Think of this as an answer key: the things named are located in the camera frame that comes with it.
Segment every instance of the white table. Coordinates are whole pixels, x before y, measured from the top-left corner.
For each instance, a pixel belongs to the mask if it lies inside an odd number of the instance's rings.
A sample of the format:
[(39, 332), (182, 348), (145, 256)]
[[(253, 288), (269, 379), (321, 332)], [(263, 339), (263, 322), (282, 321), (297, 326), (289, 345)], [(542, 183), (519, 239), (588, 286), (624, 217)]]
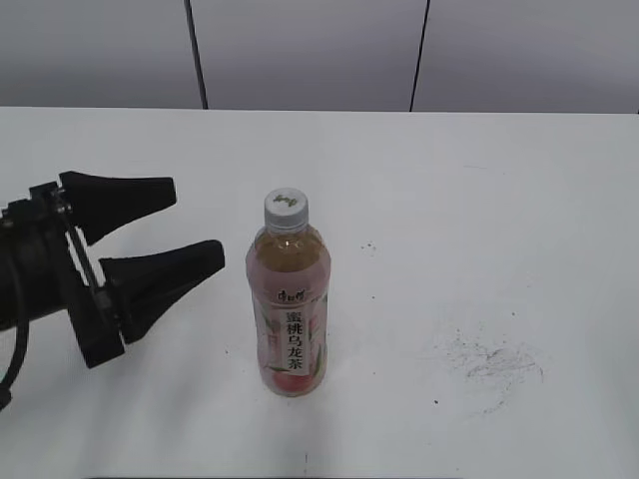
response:
[[(638, 139), (636, 116), (0, 109), (5, 202), (170, 175), (178, 204), (91, 257), (228, 260), (94, 370), (66, 313), (33, 323), (3, 479), (639, 477)], [(333, 258), (328, 372), (298, 399), (261, 384), (244, 271), (288, 185)]]

